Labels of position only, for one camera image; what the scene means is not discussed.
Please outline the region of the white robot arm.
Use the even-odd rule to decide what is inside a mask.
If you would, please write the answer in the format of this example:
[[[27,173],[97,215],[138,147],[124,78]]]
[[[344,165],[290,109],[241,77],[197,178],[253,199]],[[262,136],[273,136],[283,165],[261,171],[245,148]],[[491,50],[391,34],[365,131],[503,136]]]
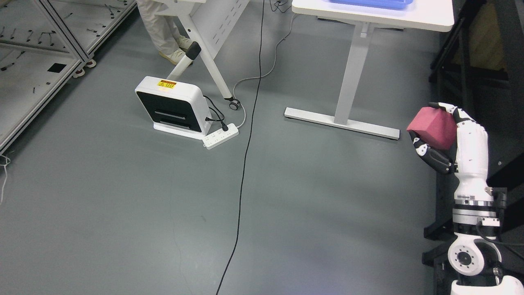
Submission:
[[[501,226],[493,201],[455,200],[452,213],[456,236],[447,258],[458,278],[451,283],[451,295],[522,295],[523,283],[506,275],[499,246],[523,246],[501,242]]]

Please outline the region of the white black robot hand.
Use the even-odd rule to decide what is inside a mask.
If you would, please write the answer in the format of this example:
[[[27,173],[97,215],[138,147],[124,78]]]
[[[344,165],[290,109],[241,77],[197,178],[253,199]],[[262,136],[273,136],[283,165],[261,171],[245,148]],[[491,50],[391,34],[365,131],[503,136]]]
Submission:
[[[456,141],[449,150],[435,149],[420,136],[408,131],[419,158],[441,174],[454,175],[459,180],[455,200],[488,200],[488,136],[482,125],[458,106],[431,102],[428,107],[442,109],[453,116],[457,125]]]

